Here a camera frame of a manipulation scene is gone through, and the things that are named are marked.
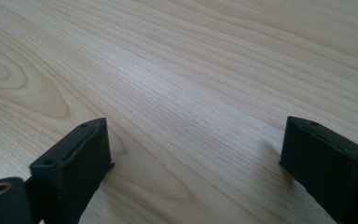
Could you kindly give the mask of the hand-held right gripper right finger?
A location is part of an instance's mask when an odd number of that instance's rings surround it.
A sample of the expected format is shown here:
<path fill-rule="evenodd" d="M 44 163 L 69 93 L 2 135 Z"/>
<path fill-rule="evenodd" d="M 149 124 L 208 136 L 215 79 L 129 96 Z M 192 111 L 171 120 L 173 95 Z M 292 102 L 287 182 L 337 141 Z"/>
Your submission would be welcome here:
<path fill-rule="evenodd" d="M 358 224 L 358 145 L 323 125 L 286 121 L 280 165 L 339 224 Z"/>

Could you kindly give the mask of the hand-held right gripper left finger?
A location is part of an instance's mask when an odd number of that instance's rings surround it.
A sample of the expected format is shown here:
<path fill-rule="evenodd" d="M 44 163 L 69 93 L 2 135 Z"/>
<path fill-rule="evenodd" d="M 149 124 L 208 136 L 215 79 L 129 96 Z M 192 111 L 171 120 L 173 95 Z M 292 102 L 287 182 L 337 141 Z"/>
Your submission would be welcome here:
<path fill-rule="evenodd" d="M 77 224 L 113 165 L 106 119 L 78 125 L 30 165 L 34 221 Z"/>

